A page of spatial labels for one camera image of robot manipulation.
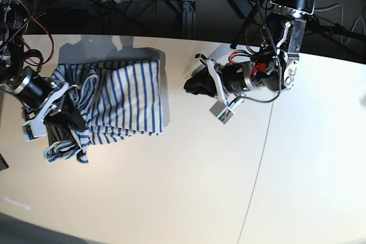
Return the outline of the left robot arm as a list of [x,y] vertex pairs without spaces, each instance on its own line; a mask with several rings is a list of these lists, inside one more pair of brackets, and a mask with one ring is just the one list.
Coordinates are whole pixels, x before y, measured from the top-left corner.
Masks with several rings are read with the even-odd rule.
[[208,95],[226,104],[229,95],[234,102],[246,99],[246,92],[261,87],[280,95],[293,86],[299,61],[299,52],[305,34],[308,16],[315,11],[315,0],[229,0],[244,16],[239,31],[246,35],[256,16],[261,19],[262,39],[260,49],[249,46],[233,50],[228,64],[221,65],[203,54],[196,54],[203,69],[193,74],[184,84],[187,93]]

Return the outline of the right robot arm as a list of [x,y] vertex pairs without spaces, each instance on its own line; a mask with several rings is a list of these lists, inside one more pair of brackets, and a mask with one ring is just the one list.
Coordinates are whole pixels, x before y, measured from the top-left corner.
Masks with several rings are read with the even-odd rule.
[[23,38],[30,23],[43,27],[41,16],[32,13],[24,0],[1,0],[1,92],[20,101],[28,123],[83,131],[86,122],[70,97],[73,86],[40,76],[50,59]]

